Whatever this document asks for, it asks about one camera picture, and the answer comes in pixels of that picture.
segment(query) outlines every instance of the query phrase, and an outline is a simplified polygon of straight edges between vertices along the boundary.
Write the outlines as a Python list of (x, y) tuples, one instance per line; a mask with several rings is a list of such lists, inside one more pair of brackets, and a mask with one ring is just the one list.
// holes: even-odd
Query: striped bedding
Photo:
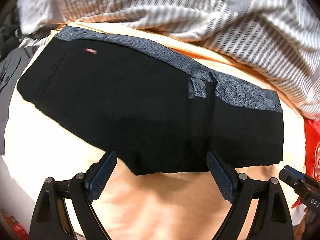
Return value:
[(113, 22), (220, 52), (320, 120), (320, 22), (305, 0), (19, 0), (18, 8), (26, 35), (47, 24)]

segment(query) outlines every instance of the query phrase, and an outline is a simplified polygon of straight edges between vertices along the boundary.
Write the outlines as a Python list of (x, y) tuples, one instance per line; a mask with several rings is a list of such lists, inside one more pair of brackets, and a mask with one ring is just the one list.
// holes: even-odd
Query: silver bolt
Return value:
[(248, 178), (248, 176), (244, 173), (240, 173), (239, 174), (239, 179), (242, 179), (242, 180), (246, 180)]
[(45, 179), (45, 182), (46, 182), (47, 184), (51, 183), (51, 181), (52, 181), (52, 178), (51, 178), (51, 177), (48, 177), (48, 178)]
[(84, 173), (80, 172), (76, 175), (76, 179), (83, 179), (84, 178)]
[(277, 178), (271, 178), (271, 182), (272, 182), (273, 184), (277, 184), (279, 181), (278, 181)]

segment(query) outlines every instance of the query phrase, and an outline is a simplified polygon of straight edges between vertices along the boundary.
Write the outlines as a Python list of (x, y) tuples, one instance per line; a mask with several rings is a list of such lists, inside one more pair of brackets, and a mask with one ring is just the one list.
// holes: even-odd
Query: gray fabric patch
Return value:
[(192, 77), (188, 84), (189, 98), (205, 98), (205, 82), (217, 82), (216, 96), (228, 104), (282, 113), (280, 100), (275, 91), (262, 89), (234, 76), (207, 68), (190, 57), (151, 40), (120, 34), (98, 33), (70, 26), (64, 27), (55, 35), (55, 38), (64, 41), (95, 40), (114, 43), (161, 60)]

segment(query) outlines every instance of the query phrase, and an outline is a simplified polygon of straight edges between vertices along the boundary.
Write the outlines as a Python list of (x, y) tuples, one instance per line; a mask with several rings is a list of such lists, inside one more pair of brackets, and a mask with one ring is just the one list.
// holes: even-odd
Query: beige cloth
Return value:
[[(154, 40), (193, 57), (209, 68), (247, 80), (264, 89), (274, 89), (255, 72), (244, 71), (249, 68), (225, 56), (166, 36), (112, 23), (75, 22), (69, 25)], [(44, 47), (37, 51), (29, 66)], [(304, 169), (303, 118), (283, 94), (278, 94), (284, 118), (284, 160), (272, 166), (237, 169), (252, 179), (278, 177), (284, 165), (290, 165), (298, 171)], [(32, 103), (24, 101), (16, 88), (5, 131), (5, 151), (4, 160), (12, 178), (34, 201), (38, 198), (45, 178), (71, 179), (76, 173), (85, 172), (104, 154), (102, 150), (89, 145), (45, 116)], [(297, 195), (287, 185), (281, 185), (291, 206)], [(249, 231), (256, 204), (253, 201), (240, 239), (244, 239)], [(67, 206), (75, 231), (82, 233), (69, 200)], [(118, 159), (107, 186), (100, 199), (93, 202), (93, 207), (114, 240), (207, 240), (214, 236), (230, 204), (223, 200), (209, 172), (135, 176)]]

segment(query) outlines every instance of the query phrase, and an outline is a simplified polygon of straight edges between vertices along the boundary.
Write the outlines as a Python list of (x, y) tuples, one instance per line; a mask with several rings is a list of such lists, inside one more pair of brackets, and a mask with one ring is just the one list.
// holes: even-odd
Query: red package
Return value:
[(8, 224), (20, 240), (29, 240), (29, 235), (13, 216), (7, 217), (5, 220), (7, 220)]
[[(320, 121), (304, 119), (306, 137), (306, 174), (320, 181)], [(292, 208), (300, 205), (300, 198)]]

